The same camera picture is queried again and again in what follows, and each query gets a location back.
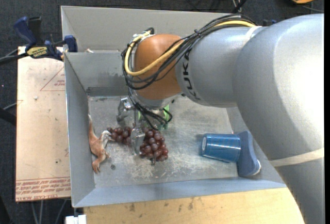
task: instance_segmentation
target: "metal tray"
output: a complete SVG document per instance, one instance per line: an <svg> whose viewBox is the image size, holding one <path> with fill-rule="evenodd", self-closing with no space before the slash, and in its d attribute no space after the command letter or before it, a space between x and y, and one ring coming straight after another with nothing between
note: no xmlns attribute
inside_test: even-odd
<svg viewBox="0 0 330 224"><path fill-rule="evenodd" d="M66 54L64 65L73 207L284 187L261 177L240 178L236 164L201 157L201 136L232 133L232 126L225 108L198 105L184 97L170 104L173 120L162 131L169 149L166 161L152 166L148 159L133 155L130 147L110 142L106 148L111 160L101 163L101 172L95 174L87 113L98 135L118 126L118 104L127 96L120 52Z"/></svg>

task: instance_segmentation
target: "cable bundle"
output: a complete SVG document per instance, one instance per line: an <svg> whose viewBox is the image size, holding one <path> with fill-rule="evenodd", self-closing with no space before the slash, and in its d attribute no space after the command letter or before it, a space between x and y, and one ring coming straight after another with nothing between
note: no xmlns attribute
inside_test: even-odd
<svg viewBox="0 0 330 224"><path fill-rule="evenodd" d="M164 78L168 74L168 72L179 62L179 60L186 53L189 53L193 49L195 43L200 39L204 38L205 36L207 36L208 34L219 29L228 28L228 27L238 27L238 26L253 27L255 26L255 24L250 19L242 15L238 17L235 14L231 14L221 18L217 18L209 22L200 30L195 30L193 34L185 38L181 38L175 41L174 43L172 43L159 58L157 58L151 64L149 64L144 69L139 71L134 71L131 65L132 53L134 51L134 48L137 46L137 44L144 37L153 34L154 30L152 28L149 28L139 35L134 35L132 41L127 45L127 48L121 54L123 60L123 74L125 76L126 83L129 87L128 95L130 99L132 100L135 108L142 113L142 115L146 118L147 122L151 127L153 126L151 125L147 117L157 120L157 122L160 124L167 124L169 120L166 120L163 117L154 114L152 111L146 109L141 104L136 102L131 96L131 90L144 89L149 85L151 85L153 82L156 82ZM158 76L162 73L162 71L164 71L173 62L175 63L170 67L170 69L167 69L167 71L164 74L162 74L162 77L158 78ZM151 74L146 78L140 77L142 74L147 73L155 65L160 65L155 73ZM172 119L172 115L168 111L166 112L171 117L170 119Z"/></svg>

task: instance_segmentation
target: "dark gray carpet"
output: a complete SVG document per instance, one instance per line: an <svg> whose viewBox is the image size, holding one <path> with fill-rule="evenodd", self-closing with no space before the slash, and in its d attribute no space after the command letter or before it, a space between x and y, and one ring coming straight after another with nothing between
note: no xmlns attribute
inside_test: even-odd
<svg viewBox="0 0 330 224"><path fill-rule="evenodd" d="M212 12L230 12L234 7L231 1L224 0L0 0L0 57L8 54L17 46L24 44L16 36L12 26L23 16L42 17L42 38L48 39L50 34L55 41L61 39L60 6L93 6L121 7L130 9L166 9L194 10ZM324 8L324 0L315 0L316 9ZM259 25L263 20L281 21L310 13L301 6L295 6L285 0L248 0L242 8L242 13L249 16ZM16 101L17 92L17 62L0 66L0 107L5 107ZM15 223L33 223L30 203L14 201L15 179L15 127L0 120L0 195L10 218ZM44 203L43 223L54 223L63 200L49 200ZM72 215L70 203L66 203L63 217Z"/></svg>

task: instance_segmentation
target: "yellow cable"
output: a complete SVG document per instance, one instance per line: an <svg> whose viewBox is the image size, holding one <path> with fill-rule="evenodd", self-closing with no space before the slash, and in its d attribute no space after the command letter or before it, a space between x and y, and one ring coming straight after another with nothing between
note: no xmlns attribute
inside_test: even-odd
<svg viewBox="0 0 330 224"><path fill-rule="evenodd" d="M249 23L249 22L245 22L245 21L240 21L240 20L233 20L233 21L226 21L226 22L221 22L213 27L217 27L217 26L222 26L222 25L233 25L233 24L236 24L236 25L242 25L242 26L246 26L246 27L253 27L255 26L254 24L252 23ZM141 39L142 37L138 38L136 37L132 42L131 44L133 44L134 42L136 42L137 40ZM137 71L137 72L132 72L129 67L128 67L128 59L129 59L129 55L131 53L131 50L132 50L132 46L130 45L128 47L128 50L127 50L127 53L126 53L126 56L125 56L125 71L127 72L127 74L129 75L132 75L132 76L138 76L138 75L141 75L141 74L144 74L146 73L147 71L149 71L152 67L154 67L155 65L157 65L158 63L162 62L164 59L167 59L168 57L170 57L179 47L180 45L182 44L184 40L182 40L181 42L179 42L177 45L173 46L170 50L168 50L166 53L164 53L162 56L160 56L159 58L157 58L156 60L154 60L151 64L147 65L145 68L143 68L142 70L140 71Z"/></svg>

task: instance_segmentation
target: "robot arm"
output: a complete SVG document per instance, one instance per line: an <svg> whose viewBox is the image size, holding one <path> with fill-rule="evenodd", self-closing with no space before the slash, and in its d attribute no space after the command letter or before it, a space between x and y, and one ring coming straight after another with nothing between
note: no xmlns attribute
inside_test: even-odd
<svg viewBox="0 0 330 224"><path fill-rule="evenodd" d="M152 35L141 41L134 71L143 74L126 75L134 99L157 108L183 93L202 105L238 106L301 204L306 223L322 223L324 15L304 15L269 27L228 18L207 27L188 39ZM163 55L165 60L143 71Z"/></svg>

